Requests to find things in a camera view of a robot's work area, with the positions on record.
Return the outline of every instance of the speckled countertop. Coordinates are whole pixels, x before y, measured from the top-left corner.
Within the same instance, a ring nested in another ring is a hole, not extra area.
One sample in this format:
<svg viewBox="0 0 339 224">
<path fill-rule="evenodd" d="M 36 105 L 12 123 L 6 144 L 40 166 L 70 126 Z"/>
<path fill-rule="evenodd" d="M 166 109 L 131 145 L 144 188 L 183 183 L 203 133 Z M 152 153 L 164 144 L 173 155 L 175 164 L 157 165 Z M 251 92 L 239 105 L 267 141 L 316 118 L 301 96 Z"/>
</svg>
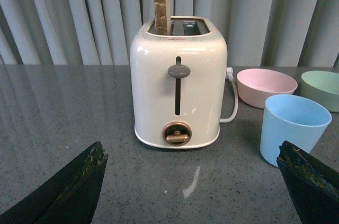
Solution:
<svg viewBox="0 0 339 224">
<path fill-rule="evenodd" d="M 311 69 L 276 70 L 300 82 Z M 222 116 L 232 108 L 227 82 Z M 99 140 L 109 160 L 92 223 L 300 223 L 279 169 L 260 155 L 262 117 L 240 101 L 212 145 L 157 149 L 134 134 L 128 66 L 1 65 L 0 213 Z M 339 171 L 332 117 L 311 154 Z"/>
</svg>

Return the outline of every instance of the bowl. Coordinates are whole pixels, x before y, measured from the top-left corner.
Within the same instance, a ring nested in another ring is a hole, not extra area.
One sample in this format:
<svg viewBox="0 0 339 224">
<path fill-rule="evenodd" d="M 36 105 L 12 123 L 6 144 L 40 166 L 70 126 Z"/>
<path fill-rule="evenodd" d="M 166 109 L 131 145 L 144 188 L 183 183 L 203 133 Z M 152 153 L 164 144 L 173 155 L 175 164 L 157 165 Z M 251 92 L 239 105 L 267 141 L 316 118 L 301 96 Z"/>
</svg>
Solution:
<svg viewBox="0 0 339 224">
<path fill-rule="evenodd" d="M 301 75 L 301 96 L 309 98 L 327 108 L 339 112 L 339 74 L 313 70 Z"/>
<path fill-rule="evenodd" d="M 248 105 L 265 108 L 275 94 L 292 94 L 298 87 L 292 77 L 270 69 L 246 69 L 237 74 L 239 97 Z"/>
</svg>

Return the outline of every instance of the pink bowl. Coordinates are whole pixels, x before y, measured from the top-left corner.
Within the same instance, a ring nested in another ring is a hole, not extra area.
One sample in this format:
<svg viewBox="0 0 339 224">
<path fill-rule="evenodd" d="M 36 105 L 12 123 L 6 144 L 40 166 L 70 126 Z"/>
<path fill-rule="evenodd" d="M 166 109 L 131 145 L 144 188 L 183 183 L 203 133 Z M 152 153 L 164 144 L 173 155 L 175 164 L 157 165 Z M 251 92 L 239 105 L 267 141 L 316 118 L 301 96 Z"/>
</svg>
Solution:
<svg viewBox="0 0 339 224">
<path fill-rule="evenodd" d="M 292 94 L 298 83 L 290 76 L 269 69 L 246 69 L 237 75 L 239 97 L 248 105 L 265 108 L 275 94 Z"/>
</svg>

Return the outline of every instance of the green bowl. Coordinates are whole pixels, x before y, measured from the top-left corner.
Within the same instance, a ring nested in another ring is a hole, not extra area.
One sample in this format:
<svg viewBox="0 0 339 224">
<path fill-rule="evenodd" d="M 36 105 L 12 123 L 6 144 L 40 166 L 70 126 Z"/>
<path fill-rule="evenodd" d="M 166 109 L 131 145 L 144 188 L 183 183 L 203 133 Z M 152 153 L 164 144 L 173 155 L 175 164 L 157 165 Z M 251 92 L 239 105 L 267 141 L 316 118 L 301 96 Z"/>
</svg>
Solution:
<svg viewBox="0 0 339 224">
<path fill-rule="evenodd" d="M 308 71 L 301 75 L 301 96 L 318 102 L 330 112 L 339 112 L 339 74 Z"/>
</svg>

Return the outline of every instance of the toaster dial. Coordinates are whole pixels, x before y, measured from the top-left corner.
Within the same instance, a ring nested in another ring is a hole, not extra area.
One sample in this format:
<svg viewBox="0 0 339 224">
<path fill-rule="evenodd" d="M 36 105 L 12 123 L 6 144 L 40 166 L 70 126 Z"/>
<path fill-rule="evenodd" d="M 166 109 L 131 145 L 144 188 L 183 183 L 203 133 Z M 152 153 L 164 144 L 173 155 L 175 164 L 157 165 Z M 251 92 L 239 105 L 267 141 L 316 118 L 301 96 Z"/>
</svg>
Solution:
<svg viewBox="0 0 339 224">
<path fill-rule="evenodd" d="M 171 122 L 163 129 L 164 140 L 172 146 L 182 146 L 190 141 L 191 128 L 183 122 Z"/>
</svg>

